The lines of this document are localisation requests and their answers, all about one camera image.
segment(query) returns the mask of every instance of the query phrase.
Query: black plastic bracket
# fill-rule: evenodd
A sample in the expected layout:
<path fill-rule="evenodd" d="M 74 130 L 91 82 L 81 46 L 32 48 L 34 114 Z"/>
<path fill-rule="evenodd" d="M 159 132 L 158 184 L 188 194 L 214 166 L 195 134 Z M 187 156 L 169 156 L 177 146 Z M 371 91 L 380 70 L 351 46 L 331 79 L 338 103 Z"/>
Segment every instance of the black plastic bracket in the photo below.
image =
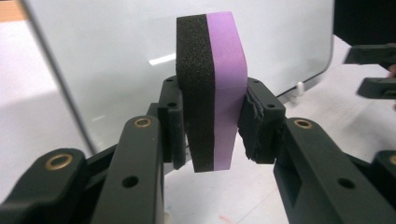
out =
<path fill-rule="evenodd" d="M 396 100 L 396 78 L 367 77 L 361 83 L 358 95 L 370 99 Z"/>
<path fill-rule="evenodd" d="M 0 205 L 0 223 L 69 223 L 87 180 L 81 151 L 53 150 L 35 161 Z"/>
<path fill-rule="evenodd" d="M 392 223 L 396 212 L 323 129 L 288 119 L 274 169 L 290 223 Z"/>
<path fill-rule="evenodd" d="M 163 133 L 163 161 L 172 162 L 175 169 L 186 163 L 186 137 L 183 123 L 183 98 L 178 88 L 177 77 L 169 77 L 163 82 L 158 119 Z"/>
<path fill-rule="evenodd" d="M 163 223 L 163 155 L 155 117 L 126 122 L 91 223 Z"/>
<path fill-rule="evenodd" d="M 284 125 L 286 108 L 257 79 L 249 78 L 238 122 L 247 157 L 257 163 L 274 163 L 276 138 Z"/>

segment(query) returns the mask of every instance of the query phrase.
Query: transparent acrylic sheet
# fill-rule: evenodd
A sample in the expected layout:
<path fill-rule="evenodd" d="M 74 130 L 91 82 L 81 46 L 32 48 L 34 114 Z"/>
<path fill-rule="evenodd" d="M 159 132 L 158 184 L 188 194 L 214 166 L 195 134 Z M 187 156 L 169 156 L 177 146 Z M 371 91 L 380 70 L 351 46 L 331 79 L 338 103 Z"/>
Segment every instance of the transparent acrylic sheet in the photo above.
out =
<path fill-rule="evenodd" d="M 333 1 L 24 0 L 96 150 L 175 74 L 176 17 L 231 11 L 250 77 L 276 95 L 323 72 Z"/>

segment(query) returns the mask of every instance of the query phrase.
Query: black foam block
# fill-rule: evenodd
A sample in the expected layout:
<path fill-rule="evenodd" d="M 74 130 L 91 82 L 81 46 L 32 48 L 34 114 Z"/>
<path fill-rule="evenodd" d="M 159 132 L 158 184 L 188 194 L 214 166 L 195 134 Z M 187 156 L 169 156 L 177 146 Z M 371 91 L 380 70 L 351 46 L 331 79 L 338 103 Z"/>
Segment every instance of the black foam block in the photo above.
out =
<path fill-rule="evenodd" d="M 216 86 L 206 15 L 177 18 L 177 80 L 194 171 L 213 171 Z"/>

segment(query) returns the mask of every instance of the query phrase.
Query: screw hole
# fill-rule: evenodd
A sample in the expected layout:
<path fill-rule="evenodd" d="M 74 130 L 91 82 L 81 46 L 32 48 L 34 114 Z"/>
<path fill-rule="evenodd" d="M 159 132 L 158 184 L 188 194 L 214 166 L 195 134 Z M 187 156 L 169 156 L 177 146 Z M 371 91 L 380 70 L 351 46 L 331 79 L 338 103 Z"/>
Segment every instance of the screw hole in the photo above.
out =
<path fill-rule="evenodd" d="M 47 160 L 45 166 L 47 170 L 59 170 L 70 164 L 72 160 L 73 156 L 70 154 L 58 154 Z"/>
<path fill-rule="evenodd" d="M 303 129 L 311 129 L 312 128 L 312 124 L 306 120 L 303 120 L 303 119 L 297 119 L 294 121 L 294 123 Z"/>
<path fill-rule="evenodd" d="M 345 178 L 339 178 L 338 184 L 340 184 L 341 186 L 343 186 L 346 189 L 354 189 L 355 188 L 355 184 L 352 181 L 345 179 Z"/>
<path fill-rule="evenodd" d="M 134 121 L 134 126 L 138 128 L 146 128 L 151 125 L 151 119 L 137 119 Z"/>
<path fill-rule="evenodd" d="M 129 188 L 136 186 L 138 182 L 139 182 L 139 179 L 136 176 L 129 176 L 129 177 L 126 177 L 122 181 L 122 185 L 125 188 L 129 189 Z"/>
<path fill-rule="evenodd" d="M 139 121 L 137 122 L 137 124 L 138 124 L 138 125 L 141 125 L 141 126 L 146 125 L 146 124 L 148 124 L 148 123 L 149 123 L 149 122 L 146 121 L 145 119 L 139 120 Z"/>

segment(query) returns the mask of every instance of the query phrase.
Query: bracket hole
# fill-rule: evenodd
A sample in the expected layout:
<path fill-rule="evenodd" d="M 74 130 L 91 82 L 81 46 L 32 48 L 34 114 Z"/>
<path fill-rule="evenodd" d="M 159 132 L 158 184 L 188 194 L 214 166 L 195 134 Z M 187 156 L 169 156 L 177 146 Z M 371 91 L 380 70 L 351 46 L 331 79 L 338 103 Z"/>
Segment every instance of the bracket hole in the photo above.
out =
<path fill-rule="evenodd" d="M 134 121 L 134 126 L 137 128 L 146 128 L 151 125 L 151 119 L 137 119 Z"/>
<path fill-rule="evenodd" d="M 122 185 L 126 188 L 133 188 L 139 183 L 139 179 L 136 176 L 128 176 L 122 181 Z"/>
<path fill-rule="evenodd" d="M 295 120 L 294 124 L 299 126 L 302 129 L 311 129 L 312 128 L 312 124 L 306 120 L 303 120 L 303 119 Z"/>
<path fill-rule="evenodd" d="M 346 178 L 339 178 L 338 184 L 340 184 L 342 187 L 344 187 L 346 189 L 354 189 L 355 188 L 355 184 Z"/>

